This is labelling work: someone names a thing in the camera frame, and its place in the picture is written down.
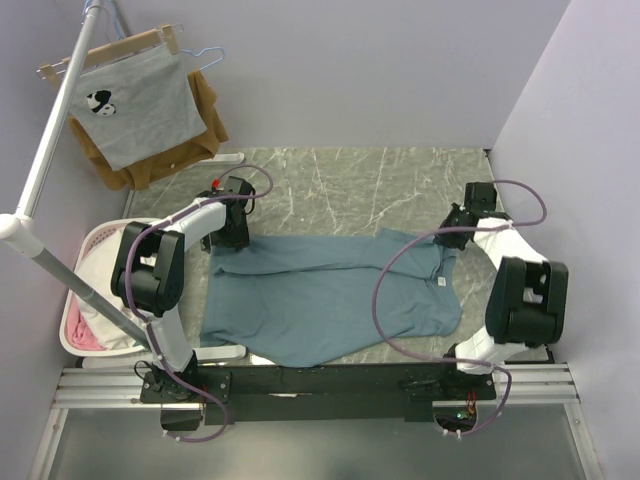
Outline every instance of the wire hanger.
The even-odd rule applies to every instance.
[[[192,57],[199,57],[200,55],[202,55],[205,52],[209,52],[211,50],[218,50],[220,52],[220,58],[214,60],[211,63],[207,63],[204,67],[200,67],[200,71],[202,72],[203,70],[206,70],[207,68],[209,68],[212,65],[215,65],[216,63],[220,63],[222,60],[224,60],[224,48],[222,47],[207,47],[207,48],[203,48],[200,53],[194,53],[191,50],[187,50],[186,48],[181,49],[180,51],[182,53],[188,53],[189,55],[191,55]]]

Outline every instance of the lavender wall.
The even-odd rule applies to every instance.
[[[0,210],[12,213],[53,103],[39,64],[67,56],[79,31],[50,0],[3,2],[0,15]],[[67,265],[85,234],[119,216],[124,193],[107,191],[65,130],[36,211],[36,233]],[[25,478],[63,364],[57,339],[66,294],[35,264],[0,245],[0,448],[2,478]]]
[[[230,145],[492,147],[568,0],[121,3],[134,32],[226,48],[205,75]]]
[[[500,134],[497,177],[539,189],[549,220],[524,231],[570,269],[567,359],[607,478],[637,478],[640,416],[640,4],[573,0]],[[518,218],[535,202],[504,189]]]

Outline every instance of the gray marble table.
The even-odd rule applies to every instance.
[[[277,148],[241,149],[249,163],[265,167],[274,189],[256,202],[248,217],[251,235],[374,235],[381,227],[420,233],[436,228],[452,202],[464,198],[467,182],[492,179],[481,149],[432,148]],[[195,165],[137,192],[130,217],[165,217],[209,188],[225,167]],[[263,190],[267,182],[251,170],[240,171]],[[197,346],[202,327],[209,255],[199,246],[186,256],[185,291],[179,308],[185,334]],[[456,331],[447,337],[399,339],[419,353],[441,355],[469,338],[484,322],[495,278],[489,259],[475,245],[461,252],[453,284],[463,308]],[[546,360],[544,349],[520,360]],[[413,361],[386,344],[375,345],[333,363]],[[260,363],[248,356],[239,363]]]

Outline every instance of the black motor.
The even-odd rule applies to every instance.
[[[509,219],[504,212],[496,212],[498,192],[492,183],[467,183],[464,192],[464,205],[451,204],[451,211],[440,228],[476,227],[481,218],[493,217]],[[447,248],[464,250],[467,242],[473,240],[474,232],[438,233],[434,242]]]
[[[222,188],[219,188],[219,181],[216,180],[211,186],[211,190],[204,191],[198,197],[213,198],[226,195],[254,195],[256,190],[249,182],[243,178],[228,177]],[[255,200],[251,200],[251,209],[247,212],[245,208],[249,200],[246,198],[234,200],[222,200],[227,207],[227,216],[224,227],[210,233],[202,240],[200,245],[202,250],[211,253],[211,247],[228,247],[241,250],[249,246],[249,227],[247,226],[247,215],[253,212]]]

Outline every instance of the white laundry basket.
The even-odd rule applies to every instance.
[[[156,220],[157,219],[155,218],[124,218],[120,220],[114,220],[112,222],[106,222],[102,225],[97,226],[84,239],[74,271],[78,270],[80,262],[87,256],[91,249],[93,249],[96,245],[99,245],[109,236],[113,235],[116,231],[124,228],[128,223],[134,221],[150,223]],[[75,294],[71,290],[69,290],[69,292],[67,293],[67,300],[64,304],[64,311],[62,313],[62,321],[60,322],[59,332],[60,343],[62,343],[62,346],[67,352],[79,357],[115,357],[144,351],[144,347],[142,345],[136,345],[133,347],[121,348],[117,350],[80,350],[71,345],[71,342],[69,342],[69,339],[67,337],[67,322],[70,318],[74,318],[74,316],[75,318],[78,318],[80,316],[80,310],[78,309],[78,303],[76,301]]]

